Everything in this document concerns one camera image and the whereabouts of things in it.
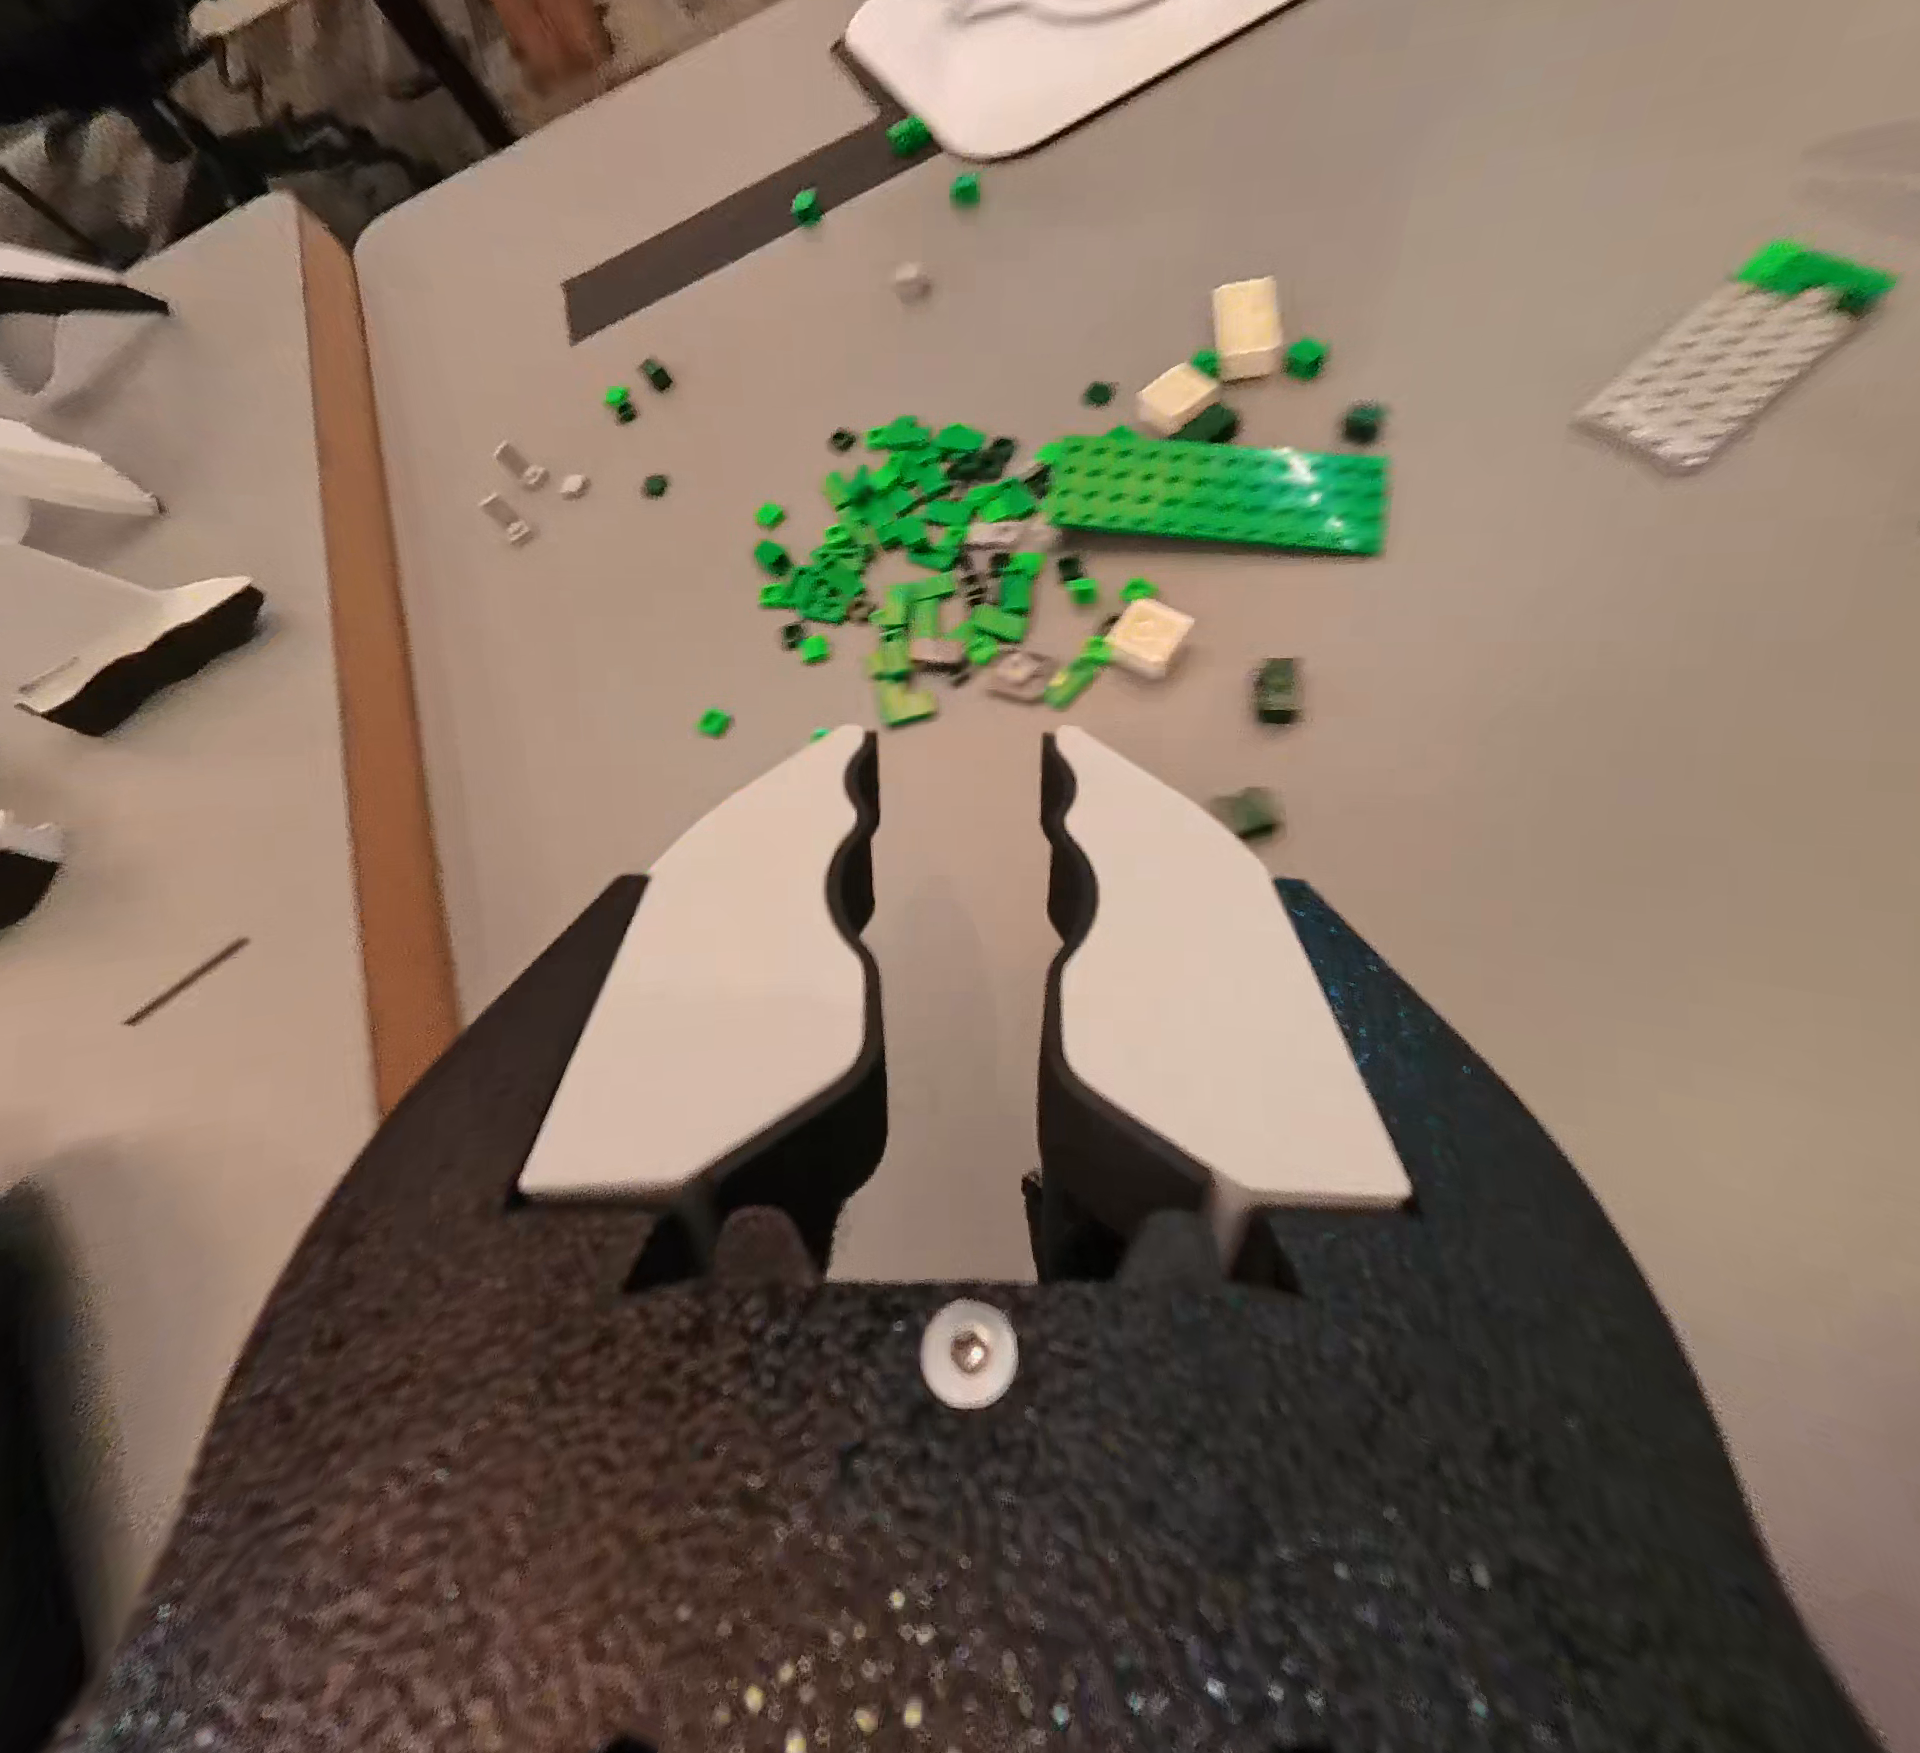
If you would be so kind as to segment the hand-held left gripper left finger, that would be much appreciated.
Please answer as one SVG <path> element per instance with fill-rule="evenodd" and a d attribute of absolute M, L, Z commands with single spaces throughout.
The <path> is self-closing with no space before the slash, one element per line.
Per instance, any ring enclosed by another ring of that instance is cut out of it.
<path fill-rule="evenodd" d="M 842 1204 L 887 1145 L 872 919 L 878 739 L 836 726 L 694 822 L 637 908 L 543 1116 L 530 1205 L 665 1211 L 782 1173 Z"/>

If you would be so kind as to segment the white table with wooden edge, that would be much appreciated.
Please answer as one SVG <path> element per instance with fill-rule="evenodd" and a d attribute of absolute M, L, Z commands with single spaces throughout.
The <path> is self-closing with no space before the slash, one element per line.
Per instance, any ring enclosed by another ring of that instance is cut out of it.
<path fill-rule="evenodd" d="M 457 1002 L 351 252 L 270 196 L 132 283 L 172 316 L 64 328 L 130 346 L 24 418 L 165 512 L 36 509 L 28 542 L 151 589 L 248 576 L 264 605 L 248 643 L 103 737 L 4 686 L 4 800 L 71 846 L 4 943 L 4 1178 L 49 1189 L 118 1338 L 182 1353 L 246 1339 Z"/>

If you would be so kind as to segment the grey desk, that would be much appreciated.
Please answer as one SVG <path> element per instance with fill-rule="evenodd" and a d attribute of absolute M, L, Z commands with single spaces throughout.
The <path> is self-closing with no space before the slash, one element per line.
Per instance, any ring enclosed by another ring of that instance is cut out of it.
<path fill-rule="evenodd" d="M 566 278 L 860 127 L 831 47 L 859 3 L 762 13 L 356 244 L 462 1008 L 872 721 L 869 641 L 807 666 L 757 605 L 757 509 L 814 540 L 834 428 L 1032 448 L 1274 277 L 1331 360 L 1233 395 L 1243 432 L 1331 445 L 1384 402 L 1384 554 L 1101 545 L 1109 601 L 1142 575 L 1197 629 L 1073 717 L 1199 803 L 1278 793 L 1265 859 L 1578 1168 L 1831 1664 L 1915 1749 L 1916 0 L 1311 0 L 974 208 L 932 159 L 571 346 Z M 1901 284 L 1702 471 L 1575 426 L 1777 238 Z M 1254 718 L 1269 656 L 1293 726 Z"/>

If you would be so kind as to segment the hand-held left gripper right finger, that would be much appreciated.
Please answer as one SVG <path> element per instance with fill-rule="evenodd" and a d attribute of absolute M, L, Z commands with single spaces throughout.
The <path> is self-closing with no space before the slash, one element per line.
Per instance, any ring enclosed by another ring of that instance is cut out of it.
<path fill-rule="evenodd" d="M 1093 732 L 1043 749 L 1049 1173 L 1093 1214 L 1404 1209 L 1410 1175 L 1269 868 Z"/>

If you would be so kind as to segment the grey studded building plate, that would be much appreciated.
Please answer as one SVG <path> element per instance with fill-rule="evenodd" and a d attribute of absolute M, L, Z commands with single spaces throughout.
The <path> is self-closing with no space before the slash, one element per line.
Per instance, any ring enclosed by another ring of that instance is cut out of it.
<path fill-rule="evenodd" d="M 1754 251 L 1575 415 L 1675 474 L 1709 466 L 1883 309 L 1885 266 L 1793 238 Z"/>

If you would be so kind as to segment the pile of small green bricks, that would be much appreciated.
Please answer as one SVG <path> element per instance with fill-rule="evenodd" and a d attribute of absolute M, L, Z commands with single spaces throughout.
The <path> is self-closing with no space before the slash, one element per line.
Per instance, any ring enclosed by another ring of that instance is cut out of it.
<path fill-rule="evenodd" d="M 1075 613 L 1109 599 L 1088 556 L 1045 515 L 1041 450 L 1019 469 L 1014 438 L 961 423 L 932 431 L 913 415 L 864 436 L 836 431 L 831 447 L 867 447 L 874 459 L 828 471 L 828 523 L 811 548 L 781 540 L 790 519 L 781 503 L 757 509 L 757 605 L 779 617 L 781 649 L 807 666 L 834 656 L 834 634 L 867 631 L 864 672 L 885 731 L 925 725 L 945 686 L 970 680 L 1019 704 L 1068 708 L 1112 669 L 1102 631 L 1130 599 L 1160 597 L 1144 576 L 1122 581 L 1112 613 L 1091 619 L 1054 661 L 1028 639 L 1045 579 Z"/>

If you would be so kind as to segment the thin dark rod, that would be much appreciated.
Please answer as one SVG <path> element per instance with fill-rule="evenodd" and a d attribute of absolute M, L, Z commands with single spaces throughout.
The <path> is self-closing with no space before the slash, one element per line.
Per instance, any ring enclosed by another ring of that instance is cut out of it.
<path fill-rule="evenodd" d="M 169 1008 L 169 1006 L 172 1006 L 175 1002 L 178 1002 L 182 996 L 186 996 L 188 991 L 192 991 L 197 986 L 200 986 L 203 981 L 207 981 L 211 976 L 218 973 L 222 967 L 227 967 L 227 966 L 229 966 L 231 961 L 234 961 L 238 954 L 242 954 L 245 951 L 248 951 L 251 944 L 252 944 L 252 939 L 251 939 L 248 935 L 240 935 L 240 937 L 229 940 L 229 944 L 224 944 L 222 949 L 218 949 L 218 951 L 214 951 L 213 954 L 209 954 L 203 962 L 198 962 L 197 967 L 192 967 L 188 973 L 182 973 L 178 979 L 170 981 L 166 987 L 162 987 L 162 989 L 161 989 L 159 994 L 155 994 L 151 999 L 142 1002 L 121 1025 L 123 1025 L 124 1029 L 135 1029 L 135 1028 L 142 1025 L 144 1021 L 153 1021 L 153 1019 L 157 1018 L 157 1014 L 161 1014 L 165 1008 Z"/>

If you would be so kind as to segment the green studded building plate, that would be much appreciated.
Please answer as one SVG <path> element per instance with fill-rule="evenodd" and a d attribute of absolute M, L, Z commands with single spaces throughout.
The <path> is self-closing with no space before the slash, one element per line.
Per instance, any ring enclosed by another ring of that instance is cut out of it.
<path fill-rule="evenodd" d="M 1375 558 L 1391 459 L 1373 452 L 1062 436 L 1037 456 L 1066 535 Z"/>

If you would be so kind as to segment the dark tape strip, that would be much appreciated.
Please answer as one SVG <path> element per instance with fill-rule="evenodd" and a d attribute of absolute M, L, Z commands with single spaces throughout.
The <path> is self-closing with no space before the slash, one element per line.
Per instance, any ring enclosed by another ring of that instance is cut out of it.
<path fill-rule="evenodd" d="M 581 346 L 805 231 L 793 215 L 798 195 L 811 190 L 824 210 L 834 210 L 941 152 L 931 135 L 900 152 L 894 127 L 894 120 L 874 119 L 566 278 L 563 302 L 568 345 Z"/>

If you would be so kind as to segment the row of white wedge parts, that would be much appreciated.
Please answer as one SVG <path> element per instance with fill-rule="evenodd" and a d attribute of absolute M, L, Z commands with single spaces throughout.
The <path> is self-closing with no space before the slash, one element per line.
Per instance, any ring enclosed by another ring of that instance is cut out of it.
<path fill-rule="evenodd" d="M 103 737 L 248 643 L 266 599 L 248 576 L 151 589 L 30 545 L 36 509 L 114 520 L 165 515 L 157 493 L 24 415 L 39 400 L 86 393 L 130 349 L 113 335 L 64 342 L 64 328 L 170 319 L 175 309 L 106 266 L 4 244 L 3 313 L 47 328 L 39 377 L 4 365 L 4 686 L 16 710 Z"/>

